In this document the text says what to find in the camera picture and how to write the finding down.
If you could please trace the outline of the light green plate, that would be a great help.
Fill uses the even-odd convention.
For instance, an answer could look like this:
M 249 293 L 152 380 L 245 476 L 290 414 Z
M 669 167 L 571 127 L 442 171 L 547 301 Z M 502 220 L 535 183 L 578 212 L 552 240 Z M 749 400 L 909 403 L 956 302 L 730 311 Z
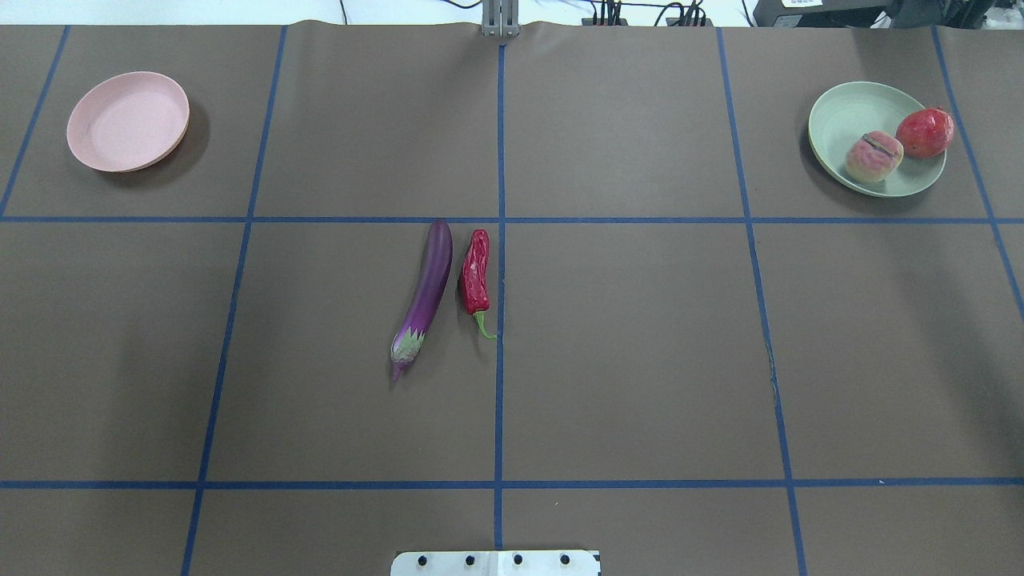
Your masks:
M 877 198 L 909 197 L 940 178 L 945 168 L 945 152 L 930 159 L 904 158 L 885 178 L 872 183 L 852 178 L 846 157 L 861 135 L 880 129 L 893 136 L 900 121 L 924 109 L 918 99 L 891 86 L 847 82 L 823 92 L 812 106 L 808 141 L 822 168 L 842 186 Z

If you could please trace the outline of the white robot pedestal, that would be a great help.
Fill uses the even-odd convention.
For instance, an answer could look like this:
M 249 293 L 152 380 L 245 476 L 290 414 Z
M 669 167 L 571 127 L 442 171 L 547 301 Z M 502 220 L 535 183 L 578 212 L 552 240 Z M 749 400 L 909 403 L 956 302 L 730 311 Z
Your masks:
M 407 551 L 391 575 L 601 575 L 600 553 L 591 550 Z

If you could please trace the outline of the red chili pepper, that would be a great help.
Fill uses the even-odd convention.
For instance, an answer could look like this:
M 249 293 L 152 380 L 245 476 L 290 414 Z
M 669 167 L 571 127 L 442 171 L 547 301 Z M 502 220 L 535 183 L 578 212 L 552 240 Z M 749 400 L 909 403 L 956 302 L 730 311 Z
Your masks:
M 484 229 L 473 230 L 464 255 L 460 273 L 460 293 L 464 310 L 476 323 L 481 336 L 496 340 L 497 335 L 486 327 L 490 308 L 487 270 L 490 261 L 490 236 Z

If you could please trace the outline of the aluminium frame post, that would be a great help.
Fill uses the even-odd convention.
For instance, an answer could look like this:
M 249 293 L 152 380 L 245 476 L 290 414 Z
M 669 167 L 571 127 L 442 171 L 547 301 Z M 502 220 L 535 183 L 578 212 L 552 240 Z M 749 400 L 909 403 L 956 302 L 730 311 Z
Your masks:
M 482 1 L 482 36 L 514 38 L 520 34 L 519 0 Z

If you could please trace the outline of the yellow pink peach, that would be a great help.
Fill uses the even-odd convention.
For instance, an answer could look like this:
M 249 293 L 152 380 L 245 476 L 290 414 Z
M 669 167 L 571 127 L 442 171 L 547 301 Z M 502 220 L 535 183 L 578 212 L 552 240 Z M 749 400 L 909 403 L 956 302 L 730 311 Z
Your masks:
M 850 146 L 845 157 L 845 168 L 853 180 L 863 186 L 874 186 L 888 178 L 900 167 L 904 146 L 895 136 L 882 130 L 863 134 Z

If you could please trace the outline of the black power adapter box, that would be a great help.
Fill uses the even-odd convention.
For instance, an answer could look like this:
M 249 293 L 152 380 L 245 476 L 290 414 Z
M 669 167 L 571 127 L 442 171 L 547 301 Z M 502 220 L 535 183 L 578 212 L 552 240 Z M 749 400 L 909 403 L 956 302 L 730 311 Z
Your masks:
M 758 1 L 758 28 L 870 28 L 892 1 Z

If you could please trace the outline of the pink plate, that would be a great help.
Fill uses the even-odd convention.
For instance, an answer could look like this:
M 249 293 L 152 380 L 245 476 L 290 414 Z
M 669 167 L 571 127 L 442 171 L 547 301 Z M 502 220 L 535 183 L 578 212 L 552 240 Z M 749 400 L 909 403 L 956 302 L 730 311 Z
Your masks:
M 99 83 L 74 106 L 66 143 L 81 164 L 128 174 L 165 159 L 189 129 L 191 105 L 172 78 L 136 70 Z

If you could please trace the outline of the purple eggplant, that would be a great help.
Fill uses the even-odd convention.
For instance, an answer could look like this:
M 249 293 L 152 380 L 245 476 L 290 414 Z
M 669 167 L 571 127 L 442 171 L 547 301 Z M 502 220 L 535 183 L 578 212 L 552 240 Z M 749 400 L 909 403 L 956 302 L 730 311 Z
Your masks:
M 453 238 L 446 220 L 436 219 L 428 229 L 419 280 L 406 318 L 391 344 L 391 381 L 397 382 L 423 347 L 440 300 L 445 294 L 453 259 Z

